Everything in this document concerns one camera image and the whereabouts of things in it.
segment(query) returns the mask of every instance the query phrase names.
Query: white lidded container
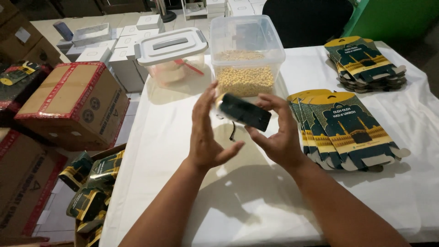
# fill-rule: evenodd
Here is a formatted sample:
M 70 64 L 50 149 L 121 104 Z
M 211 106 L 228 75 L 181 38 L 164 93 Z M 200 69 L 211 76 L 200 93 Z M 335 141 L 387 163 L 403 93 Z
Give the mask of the white lidded container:
M 208 43 L 194 27 L 140 39 L 134 45 L 139 65 L 144 66 L 160 86 L 203 76 L 204 51 Z
M 252 97 L 272 92 L 285 51 L 268 16 L 215 18 L 210 39 L 220 94 Z

